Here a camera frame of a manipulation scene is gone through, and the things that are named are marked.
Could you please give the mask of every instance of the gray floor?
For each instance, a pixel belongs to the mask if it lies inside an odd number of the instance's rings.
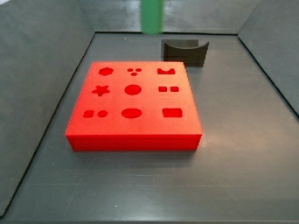
[[[194,152],[81,152],[63,130],[89,63],[158,60],[161,39],[209,41],[188,68]],[[299,123],[234,36],[97,34],[3,221],[299,221]]]

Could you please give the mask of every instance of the green object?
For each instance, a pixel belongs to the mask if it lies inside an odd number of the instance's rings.
[[[157,34],[162,31],[164,0],[141,0],[141,32]]]

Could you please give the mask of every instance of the metal wall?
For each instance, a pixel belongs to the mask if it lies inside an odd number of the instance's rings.
[[[164,32],[237,34],[260,0],[164,0]],[[138,0],[78,0],[95,32],[140,32]]]
[[[299,1],[262,0],[238,38],[299,114]]]
[[[77,1],[0,6],[0,216],[91,37]]]

